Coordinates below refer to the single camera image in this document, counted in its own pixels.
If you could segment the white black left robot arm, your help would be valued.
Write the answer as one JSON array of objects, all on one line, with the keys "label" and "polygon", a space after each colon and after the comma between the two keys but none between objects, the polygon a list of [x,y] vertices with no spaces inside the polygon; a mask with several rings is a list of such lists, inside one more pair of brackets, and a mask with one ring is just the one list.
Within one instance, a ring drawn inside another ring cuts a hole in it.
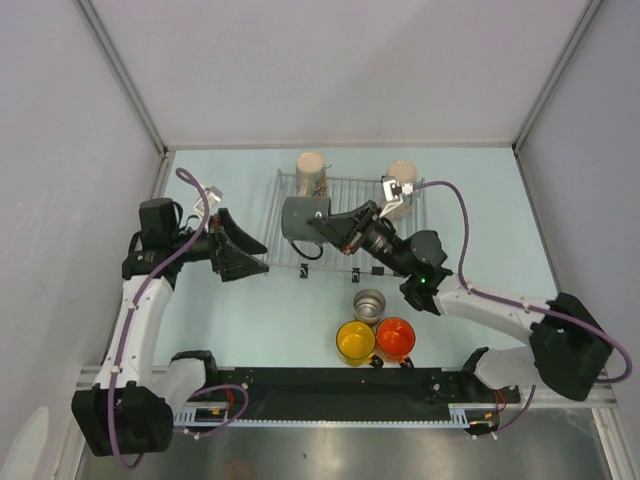
[{"label": "white black left robot arm", "polygon": [[170,198],[141,203],[140,228],[122,263],[122,302],[102,367],[92,386],[75,392],[71,410],[98,457],[165,451],[174,417],[196,396],[207,400],[221,387],[213,354],[175,354],[168,370],[152,375],[164,311],[187,263],[208,262],[224,282],[268,272],[267,248],[242,230],[226,208],[198,226],[181,226],[183,209]]}]

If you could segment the beige decorated mug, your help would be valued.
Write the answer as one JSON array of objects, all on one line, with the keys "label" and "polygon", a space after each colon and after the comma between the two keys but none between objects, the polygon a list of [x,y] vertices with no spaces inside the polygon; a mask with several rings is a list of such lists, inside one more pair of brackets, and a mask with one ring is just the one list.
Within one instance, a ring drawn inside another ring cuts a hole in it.
[{"label": "beige decorated mug", "polygon": [[328,190],[327,164],[318,152],[305,152],[296,160],[296,195],[326,197]]}]

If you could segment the beige plain mug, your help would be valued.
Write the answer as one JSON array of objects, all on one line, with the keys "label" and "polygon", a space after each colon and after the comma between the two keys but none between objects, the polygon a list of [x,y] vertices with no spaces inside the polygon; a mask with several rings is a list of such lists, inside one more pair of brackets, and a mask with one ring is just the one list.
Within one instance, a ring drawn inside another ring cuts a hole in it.
[{"label": "beige plain mug", "polygon": [[[398,160],[389,165],[386,174],[393,177],[398,185],[413,184],[417,181],[418,171],[414,163],[409,160]],[[392,221],[407,217],[412,211],[413,196],[401,190],[402,203],[388,214]]]}]

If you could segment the dark green mug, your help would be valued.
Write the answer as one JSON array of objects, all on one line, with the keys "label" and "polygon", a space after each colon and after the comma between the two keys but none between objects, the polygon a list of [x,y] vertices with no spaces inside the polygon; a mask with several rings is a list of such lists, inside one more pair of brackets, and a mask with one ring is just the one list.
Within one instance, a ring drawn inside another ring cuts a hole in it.
[{"label": "dark green mug", "polygon": [[[309,261],[319,260],[324,254],[325,240],[314,230],[309,222],[329,216],[331,200],[329,197],[289,196],[281,209],[281,232],[297,255]],[[298,242],[312,243],[319,249],[316,255],[304,253]]]}]

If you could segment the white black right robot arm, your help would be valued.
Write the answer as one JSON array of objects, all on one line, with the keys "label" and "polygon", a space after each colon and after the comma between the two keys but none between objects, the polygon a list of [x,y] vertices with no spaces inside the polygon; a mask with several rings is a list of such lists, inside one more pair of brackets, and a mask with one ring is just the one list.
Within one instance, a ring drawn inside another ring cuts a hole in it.
[{"label": "white black right robot arm", "polygon": [[402,239],[372,201],[340,214],[314,208],[307,225],[345,255],[363,250],[404,278],[400,290],[417,311],[462,318],[510,336],[521,347],[479,349],[461,376],[463,393],[484,401],[513,384],[545,384],[560,396],[585,400],[612,353],[604,332],[574,296],[537,300],[484,293],[445,267],[434,230]]}]

